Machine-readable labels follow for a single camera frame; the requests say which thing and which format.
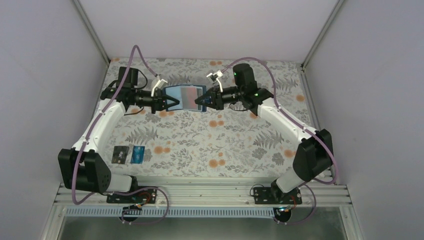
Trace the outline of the blue credit card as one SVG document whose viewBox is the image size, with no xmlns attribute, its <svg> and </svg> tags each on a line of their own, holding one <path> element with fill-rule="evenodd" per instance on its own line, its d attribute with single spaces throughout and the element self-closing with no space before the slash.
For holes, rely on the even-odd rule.
<svg viewBox="0 0 424 240">
<path fill-rule="evenodd" d="M 142 164 L 144 159 L 145 146 L 134 145 L 131 154 L 131 164 Z"/>
</svg>

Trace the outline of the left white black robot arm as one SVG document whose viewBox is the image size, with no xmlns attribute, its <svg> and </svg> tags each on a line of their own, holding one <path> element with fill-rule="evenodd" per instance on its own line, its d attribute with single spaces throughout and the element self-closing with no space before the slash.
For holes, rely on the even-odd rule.
<svg viewBox="0 0 424 240">
<path fill-rule="evenodd" d="M 111 157 L 105 149 L 110 135 L 131 106 L 149 107 L 155 113 L 179 104 L 165 94 L 167 81 L 159 75 L 150 90 L 138 87 L 139 73 L 137 68 L 121 67 L 118 79 L 102 91 L 96 113 L 80 139 L 70 149 L 60 150 L 58 162 L 67 189 L 100 194 L 135 189 L 134 176 L 114 174 L 107 165 Z"/>
</svg>

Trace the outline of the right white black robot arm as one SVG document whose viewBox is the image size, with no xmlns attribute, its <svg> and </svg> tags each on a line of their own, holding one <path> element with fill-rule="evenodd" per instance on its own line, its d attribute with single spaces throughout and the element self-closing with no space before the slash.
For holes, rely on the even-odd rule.
<svg viewBox="0 0 424 240">
<path fill-rule="evenodd" d="M 327 130 L 316 130 L 287 112 L 273 93 L 258 87 L 254 71 L 249 64 L 236 64 L 232 71 L 235 86 L 226 88 L 220 81 L 222 71 L 209 73 L 206 77 L 213 86 L 198 97 L 195 103 L 223 110 L 225 104 L 240 102 L 246 110 L 267 121 L 279 133 L 288 137 L 291 143 L 297 144 L 292 168 L 270 185 L 275 197 L 287 195 L 295 188 L 315 180 L 324 170 L 336 165 L 332 136 Z"/>
</svg>

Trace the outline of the blue leather card holder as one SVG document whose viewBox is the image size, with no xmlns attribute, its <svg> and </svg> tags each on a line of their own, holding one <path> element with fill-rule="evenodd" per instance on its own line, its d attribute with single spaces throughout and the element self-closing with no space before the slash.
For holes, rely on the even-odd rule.
<svg viewBox="0 0 424 240">
<path fill-rule="evenodd" d="M 172 111 L 192 111 L 192 112 L 206 112 L 207 107 L 195 103 L 195 100 L 201 97 L 206 92 L 205 85 L 174 85 L 167 86 L 163 89 L 163 93 L 177 99 L 177 105 L 168 107 L 167 112 Z"/>
</svg>

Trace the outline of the black credit card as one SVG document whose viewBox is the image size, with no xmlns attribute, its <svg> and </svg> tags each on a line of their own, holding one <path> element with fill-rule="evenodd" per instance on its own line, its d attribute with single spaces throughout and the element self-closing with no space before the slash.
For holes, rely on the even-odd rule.
<svg viewBox="0 0 424 240">
<path fill-rule="evenodd" d="M 113 148 L 112 164 L 125 164 L 128 156 L 129 147 L 126 145 L 116 145 Z"/>
</svg>

